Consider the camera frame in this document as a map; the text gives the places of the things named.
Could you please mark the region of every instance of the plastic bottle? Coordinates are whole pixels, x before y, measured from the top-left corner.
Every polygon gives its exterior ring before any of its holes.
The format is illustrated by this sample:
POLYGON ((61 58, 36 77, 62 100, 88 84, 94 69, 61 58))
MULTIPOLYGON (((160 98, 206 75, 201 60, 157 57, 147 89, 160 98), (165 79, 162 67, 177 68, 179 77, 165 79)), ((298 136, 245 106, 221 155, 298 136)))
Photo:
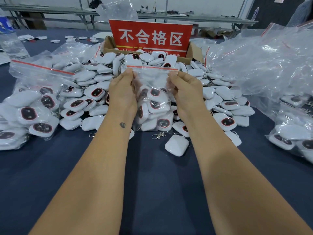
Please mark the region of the plastic bottle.
POLYGON ((18 39, 10 21, 0 8, 0 45, 10 59, 24 59, 29 57, 23 43, 18 39))

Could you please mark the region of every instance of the red sign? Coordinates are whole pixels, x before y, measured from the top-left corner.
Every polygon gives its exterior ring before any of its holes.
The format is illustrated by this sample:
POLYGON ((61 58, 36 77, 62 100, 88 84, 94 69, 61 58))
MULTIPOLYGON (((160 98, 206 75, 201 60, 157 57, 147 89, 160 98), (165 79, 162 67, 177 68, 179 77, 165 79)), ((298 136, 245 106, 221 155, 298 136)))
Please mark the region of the red sign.
POLYGON ((146 52, 165 51, 185 57, 192 25, 142 21, 109 20, 119 50, 146 52))

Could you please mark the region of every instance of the white wall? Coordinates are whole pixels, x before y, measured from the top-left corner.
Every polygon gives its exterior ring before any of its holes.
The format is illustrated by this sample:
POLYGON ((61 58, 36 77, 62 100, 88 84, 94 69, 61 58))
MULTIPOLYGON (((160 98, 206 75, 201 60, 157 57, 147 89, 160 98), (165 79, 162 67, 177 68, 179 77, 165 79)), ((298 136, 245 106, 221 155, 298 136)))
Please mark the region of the white wall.
MULTIPOLYGON (((88 7, 87 0, 81 0, 83 8, 88 7)), ((141 5, 148 6, 148 9, 151 10, 154 5, 155 0, 132 0, 133 7, 135 10, 139 10, 141 5)), ((246 11, 249 9, 251 2, 246 0, 246 11)), ((80 8, 78 0, 12 0, 14 4, 26 4, 26 5, 42 5, 42 6, 62 6, 62 7, 77 7, 80 8)), ((166 0, 157 0, 157 11, 165 10, 166 0)), ((237 16, 239 14, 243 0, 168 0, 168 10, 177 10, 179 12, 194 11, 195 14, 201 15, 210 15, 210 16, 237 16)), ((58 19, 70 19, 70 20, 80 20, 79 17, 74 15, 54 15, 54 14, 45 14, 46 18, 58 18, 58 19)), ((191 22, 182 22, 182 21, 169 21, 171 23, 191 23, 191 22)), ((65 23, 65 22, 54 22, 54 21, 45 21, 47 27, 64 27, 64 28, 85 28, 82 23, 65 23)), ((199 23, 201 27, 222 27, 230 28, 231 24, 228 23, 199 23)), ((103 24, 96 24, 97 29, 108 29, 109 27, 103 24)))

